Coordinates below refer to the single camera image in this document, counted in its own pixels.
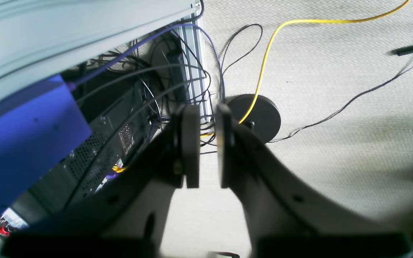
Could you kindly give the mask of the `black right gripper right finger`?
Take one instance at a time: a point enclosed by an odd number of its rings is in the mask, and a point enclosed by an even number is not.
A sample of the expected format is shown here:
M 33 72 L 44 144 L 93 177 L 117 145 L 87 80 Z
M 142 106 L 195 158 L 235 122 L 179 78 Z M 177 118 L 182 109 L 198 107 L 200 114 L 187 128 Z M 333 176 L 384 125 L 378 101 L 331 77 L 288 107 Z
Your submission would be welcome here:
M 221 187 L 242 204 L 252 258 L 410 258 L 400 230 L 356 214 L 294 175 L 239 124 L 225 104 L 216 110 Z

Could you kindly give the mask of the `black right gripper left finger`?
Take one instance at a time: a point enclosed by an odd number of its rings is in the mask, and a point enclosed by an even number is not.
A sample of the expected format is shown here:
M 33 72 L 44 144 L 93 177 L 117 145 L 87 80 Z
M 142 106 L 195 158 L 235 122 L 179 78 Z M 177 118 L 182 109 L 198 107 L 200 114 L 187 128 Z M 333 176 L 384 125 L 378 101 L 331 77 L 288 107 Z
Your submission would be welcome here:
M 12 234 L 7 258 L 155 258 L 174 191 L 199 187 L 199 108 L 180 108 L 115 180 Z

